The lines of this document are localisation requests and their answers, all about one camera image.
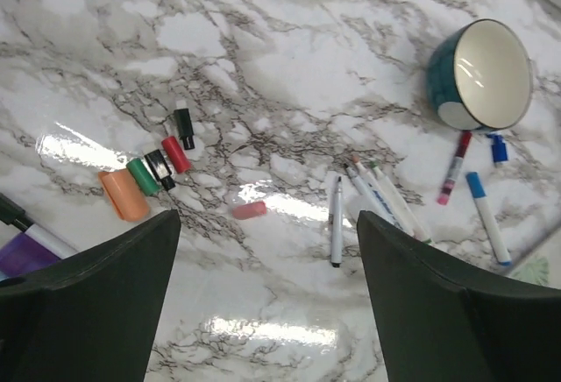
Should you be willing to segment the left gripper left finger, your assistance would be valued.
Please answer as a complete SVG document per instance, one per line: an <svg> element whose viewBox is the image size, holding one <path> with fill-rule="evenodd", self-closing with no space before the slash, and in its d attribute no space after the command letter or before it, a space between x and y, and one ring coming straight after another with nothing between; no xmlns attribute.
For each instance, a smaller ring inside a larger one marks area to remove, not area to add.
<svg viewBox="0 0 561 382"><path fill-rule="evenodd" d="M166 210L1 283L3 381L141 381L181 232Z"/></svg>

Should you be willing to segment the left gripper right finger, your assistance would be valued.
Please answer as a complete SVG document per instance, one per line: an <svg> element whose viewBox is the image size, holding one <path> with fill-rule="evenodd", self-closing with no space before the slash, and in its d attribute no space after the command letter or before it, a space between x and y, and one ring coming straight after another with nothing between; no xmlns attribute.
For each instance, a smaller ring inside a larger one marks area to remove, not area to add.
<svg viewBox="0 0 561 382"><path fill-rule="evenodd" d="M560 292L470 265L373 212L360 254L391 381L558 381Z"/></svg>

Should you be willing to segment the green white marker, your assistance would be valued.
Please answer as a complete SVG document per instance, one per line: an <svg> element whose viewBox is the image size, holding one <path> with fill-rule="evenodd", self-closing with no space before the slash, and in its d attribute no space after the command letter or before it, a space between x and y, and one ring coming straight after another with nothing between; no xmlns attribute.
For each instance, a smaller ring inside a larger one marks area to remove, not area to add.
<svg viewBox="0 0 561 382"><path fill-rule="evenodd" d="M376 180L379 182L382 190L386 195L390 197L390 200L394 203L395 207L398 209L401 217L405 219L409 227L413 231L413 235L417 240L420 240L426 244L431 244L432 239L429 232L424 228L420 221L416 218L411 208L403 198L403 196L398 191L394 183L388 178L388 176L380 169L375 161L370 162L370 167L374 173Z"/></svg>

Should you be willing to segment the orange highlighter cap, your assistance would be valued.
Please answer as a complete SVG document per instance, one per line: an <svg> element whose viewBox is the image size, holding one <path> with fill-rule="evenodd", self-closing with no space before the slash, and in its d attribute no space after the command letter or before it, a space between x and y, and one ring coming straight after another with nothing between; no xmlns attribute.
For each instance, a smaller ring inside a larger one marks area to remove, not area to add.
<svg viewBox="0 0 561 382"><path fill-rule="evenodd" d="M113 172L101 171L97 177L121 220L135 223L149 214L146 198L126 168Z"/></svg>

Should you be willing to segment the red capped white marker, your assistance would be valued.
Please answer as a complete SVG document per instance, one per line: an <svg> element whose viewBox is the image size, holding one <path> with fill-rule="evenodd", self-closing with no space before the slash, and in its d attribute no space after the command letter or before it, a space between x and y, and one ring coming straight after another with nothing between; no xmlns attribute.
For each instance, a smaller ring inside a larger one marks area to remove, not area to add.
<svg viewBox="0 0 561 382"><path fill-rule="evenodd" d="M373 172L370 169L367 169L361 162L358 154L353 153L352 162L357 168L359 176L367 183L384 210L387 212L388 216L391 218L391 222L400 230L403 230L410 236L413 236L414 231L412 226L409 224L402 212L400 212L390 195L382 189L380 182L374 177Z"/></svg>

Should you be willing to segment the black capped white marker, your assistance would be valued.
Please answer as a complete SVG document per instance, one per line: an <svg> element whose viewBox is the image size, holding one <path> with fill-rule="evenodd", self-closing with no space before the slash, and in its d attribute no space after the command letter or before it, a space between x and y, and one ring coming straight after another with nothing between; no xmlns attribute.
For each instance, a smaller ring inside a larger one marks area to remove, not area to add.
<svg viewBox="0 0 561 382"><path fill-rule="evenodd" d="M395 221L394 217L387 212L384 204L374 194L368 184L359 176L359 174L347 163L344 163L344 169L347 172L355 188L363 195L370 207L370 210L378 216L384 218L394 227L401 228L400 224Z"/></svg>

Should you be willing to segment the blue capped white marker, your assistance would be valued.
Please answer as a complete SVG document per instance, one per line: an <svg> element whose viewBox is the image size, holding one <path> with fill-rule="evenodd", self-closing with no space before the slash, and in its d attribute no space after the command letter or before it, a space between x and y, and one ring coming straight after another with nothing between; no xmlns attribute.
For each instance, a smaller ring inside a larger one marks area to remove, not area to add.
<svg viewBox="0 0 561 382"><path fill-rule="evenodd" d="M512 258L503 242L499 225L486 198L486 192L478 173L470 172L465 177L497 262L503 266L511 265Z"/></svg>

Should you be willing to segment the white pen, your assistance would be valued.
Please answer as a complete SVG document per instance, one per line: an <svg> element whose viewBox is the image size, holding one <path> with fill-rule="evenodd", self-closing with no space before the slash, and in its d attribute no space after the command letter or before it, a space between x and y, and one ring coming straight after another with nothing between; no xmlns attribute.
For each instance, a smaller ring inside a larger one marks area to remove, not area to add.
<svg viewBox="0 0 561 382"><path fill-rule="evenodd" d="M342 177L338 176L334 194L332 197L331 209L331 242L330 242L330 263L334 268L342 264L343 257L343 188Z"/></svg>

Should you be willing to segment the green pen cap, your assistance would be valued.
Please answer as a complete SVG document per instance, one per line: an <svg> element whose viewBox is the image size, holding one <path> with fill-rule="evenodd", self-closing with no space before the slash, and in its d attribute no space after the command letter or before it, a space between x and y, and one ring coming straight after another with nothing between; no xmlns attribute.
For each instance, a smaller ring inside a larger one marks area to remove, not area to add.
<svg viewBox="0 0 561 382"><path fill-rule="evenodd" d="M155 195L160 191L160 186L148 171L145 164L140 158L131 159L126 168L134 178L138 187L146 196Z"/></svg>

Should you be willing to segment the black pen cap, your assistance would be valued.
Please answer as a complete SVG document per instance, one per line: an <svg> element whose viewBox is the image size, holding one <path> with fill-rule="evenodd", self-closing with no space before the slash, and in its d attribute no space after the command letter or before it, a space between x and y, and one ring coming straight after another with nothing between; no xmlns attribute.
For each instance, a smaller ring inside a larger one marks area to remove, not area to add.
<svg viewBox="0 0 561 382"><path fill-rule="evenodd" d="M150 171L154 178L166 190L170 191L175 188L175 182L172 171L168 165L164 155L160 149L152 150L144 156Z"/></svg>
<svg viewBox="0 0 561 382"><path fill-rule="evenodd" d="M179 140L182 142L185 150L194 150L194 130L191 121L187 102L185 100L177 101L174 109L174 120L177 127Z"/></svg>

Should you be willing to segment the red pen cap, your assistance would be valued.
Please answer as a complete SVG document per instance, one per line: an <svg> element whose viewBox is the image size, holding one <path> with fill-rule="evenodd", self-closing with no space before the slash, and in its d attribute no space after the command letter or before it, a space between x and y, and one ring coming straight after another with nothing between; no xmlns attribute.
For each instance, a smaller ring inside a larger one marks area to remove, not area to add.
<svg viewBox="0 0 561 382"><path fill-rule="evenodd" d="M161 145L177 173L185 173L191 168L191 163L175 136L164 138Z"/></svg>

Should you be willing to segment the pink pen cap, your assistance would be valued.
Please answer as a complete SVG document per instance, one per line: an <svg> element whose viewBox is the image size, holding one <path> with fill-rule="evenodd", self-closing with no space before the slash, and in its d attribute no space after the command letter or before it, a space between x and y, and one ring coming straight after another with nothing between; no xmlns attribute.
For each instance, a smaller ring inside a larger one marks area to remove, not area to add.
<svg viewBox="0 0 561 382"><path fill-rule="evenodd" d="M231 211L232 216L237 220L247 220L258 216L263 216L267 212L266 204L263 201L250 202L237 205Z"/></svg>

